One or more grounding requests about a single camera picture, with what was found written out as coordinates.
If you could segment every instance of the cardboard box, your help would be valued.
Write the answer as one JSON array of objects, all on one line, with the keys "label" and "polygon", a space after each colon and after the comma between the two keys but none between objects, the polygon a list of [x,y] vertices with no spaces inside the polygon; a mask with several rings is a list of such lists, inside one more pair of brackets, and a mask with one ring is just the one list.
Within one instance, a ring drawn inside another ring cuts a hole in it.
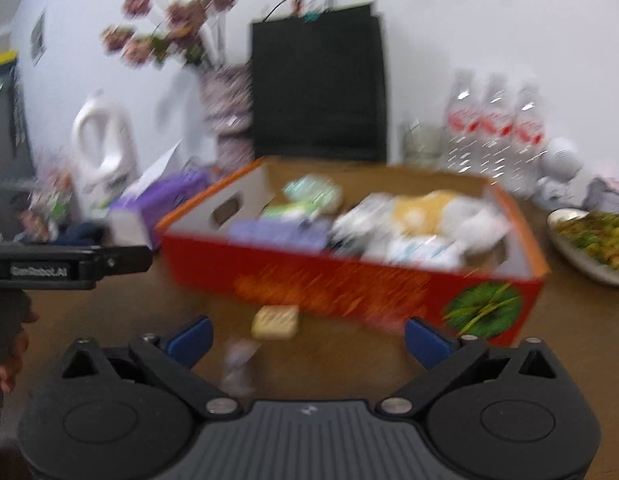
[{"label": "cardboard box", "polygon": [[[453,189],[492,203],[512,231],[497,250],[460,272],[251,248],[225,239],[231,222],[254,218],[271,201],[286,203],[284,185],[309,173],[343,187],[343,210],[372,192],[419,196]],[[549,272],[523,215],[494,182],[380,164],[263,158],[167,215],[158,231],[180,285],[260,305],[297,304],[305,312],[387,330],[401,331],[407,319],[419,316],[450,334],[476,333],[504,345],[519,332]]]}]

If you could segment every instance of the food on plate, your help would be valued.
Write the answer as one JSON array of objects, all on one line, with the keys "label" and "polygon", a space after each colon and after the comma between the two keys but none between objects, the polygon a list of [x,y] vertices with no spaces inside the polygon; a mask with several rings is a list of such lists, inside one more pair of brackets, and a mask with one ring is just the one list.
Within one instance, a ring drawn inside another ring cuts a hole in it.
[{"label": "food on plate", "polygon": [[555,231],[594,260],[619,271],[619,215],[599,211],[558,222]]}]

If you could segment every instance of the plate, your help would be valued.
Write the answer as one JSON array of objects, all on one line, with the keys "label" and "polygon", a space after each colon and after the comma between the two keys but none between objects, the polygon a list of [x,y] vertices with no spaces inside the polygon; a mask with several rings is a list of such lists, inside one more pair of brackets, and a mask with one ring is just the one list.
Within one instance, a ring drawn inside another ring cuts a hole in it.
[{"label": "plate", "polygon": [[558,252],[563,254],[576,269],[587,274],[587,276],[597,282],[619,286],[619,272],[617,270],[597,262],[570,241],[560,236],[555,230],[558,222],[572,220],[574,218],[583,218],[584,216],[587,216],[587,211],[581,209],[558,209],[554,211],[547,217],[549,237]]}]

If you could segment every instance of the red label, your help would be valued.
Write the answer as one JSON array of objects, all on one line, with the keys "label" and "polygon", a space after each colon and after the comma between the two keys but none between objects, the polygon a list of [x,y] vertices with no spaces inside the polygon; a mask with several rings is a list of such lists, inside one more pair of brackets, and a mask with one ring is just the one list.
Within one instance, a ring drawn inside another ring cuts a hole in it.
[{"label": "red label", "polygon": [[447,125],[454,132],[474,133],[478,129],[478,123],[478,114],[467,108],[450,112],[447,117]]},{"label": "red label", "polygon": [[520,142],[531,142],[532,144],[540,144],[545,138],[543,125],[535,121],[517,123],[514,134]]},{"label": "red label", "polygon": [[506,137],[512,133],[512,121],[509,115],[492,113],[483,117],[481,121],[483,131],[488,135]]}]

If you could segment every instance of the white package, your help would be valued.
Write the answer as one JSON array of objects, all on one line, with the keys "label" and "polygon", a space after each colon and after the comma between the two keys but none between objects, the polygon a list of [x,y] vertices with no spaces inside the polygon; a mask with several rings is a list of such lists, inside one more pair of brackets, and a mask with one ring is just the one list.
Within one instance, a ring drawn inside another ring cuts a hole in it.
[{"label": "white package", "polygon": [[339,216],[332,226],[335,241],[350,237],[371,238],[394,231],[391,214],[395,199],[390,194],[372,193],[354,209]]},{"label": "white package", "polygon": [[509,231],[507,219],[476,198],[455,198],[441,212],[440,234],[461,242],[467,254],[490,251]]},{"label": "white package", "polygon": [[463,266],[466,247],[442,236],[396,237],[391,240],[385,261],[432,270],[456,270]]}]

